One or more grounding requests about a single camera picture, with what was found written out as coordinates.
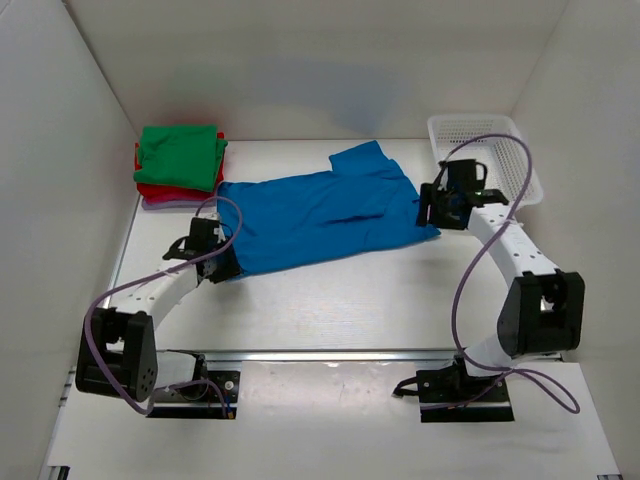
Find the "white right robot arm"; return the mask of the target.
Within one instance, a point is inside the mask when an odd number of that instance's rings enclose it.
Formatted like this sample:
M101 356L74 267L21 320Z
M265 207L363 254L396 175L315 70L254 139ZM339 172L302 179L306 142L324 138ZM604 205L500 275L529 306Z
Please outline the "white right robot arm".
M497 376L523 358L576 349L581 341L585 282L549 260L516 222L498 189L485 186L487 167L473 159L443 162L420 190L417 223L466 230L482 244L508 287L495 332L463 348L463 366L448 376L449 391L471 400L484 377Z

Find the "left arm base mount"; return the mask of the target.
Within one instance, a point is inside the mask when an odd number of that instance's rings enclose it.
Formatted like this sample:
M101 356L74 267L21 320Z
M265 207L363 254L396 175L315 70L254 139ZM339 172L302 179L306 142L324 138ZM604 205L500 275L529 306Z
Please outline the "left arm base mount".
M154 408L147 415L152 419L235 420L241 387L240 362L205 363L213 387L196 385L162 392L156 398Z

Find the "blue t-shirt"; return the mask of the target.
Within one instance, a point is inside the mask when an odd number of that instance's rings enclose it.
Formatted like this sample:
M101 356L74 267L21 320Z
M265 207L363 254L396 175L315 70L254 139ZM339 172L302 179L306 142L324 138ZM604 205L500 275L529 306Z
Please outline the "blue t-shirt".
M329 158L330 169L263 182L223 182L218 211L236 233L244 275L403 248L439 236L416 223L420 198L377 141Z

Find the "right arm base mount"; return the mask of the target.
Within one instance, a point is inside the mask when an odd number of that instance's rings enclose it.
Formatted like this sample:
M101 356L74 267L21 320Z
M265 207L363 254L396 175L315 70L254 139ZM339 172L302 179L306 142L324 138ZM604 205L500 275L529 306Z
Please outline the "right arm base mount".
M515 420L506 381L471 377L456 360L437 370L417 370L392 395L417 397L420 421L427 423L507 423Z

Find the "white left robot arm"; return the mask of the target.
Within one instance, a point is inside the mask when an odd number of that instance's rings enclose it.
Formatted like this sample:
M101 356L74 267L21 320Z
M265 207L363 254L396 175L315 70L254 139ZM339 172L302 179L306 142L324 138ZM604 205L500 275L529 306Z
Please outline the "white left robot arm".
M85 323L76 367L76 388L121 397L139 405L159 390L189 401L214 391L202 353L156 347L155 330L184 297L204 282L221 283L242 273L232 236L220 217L191 219L189 233L170 245L159 271Z

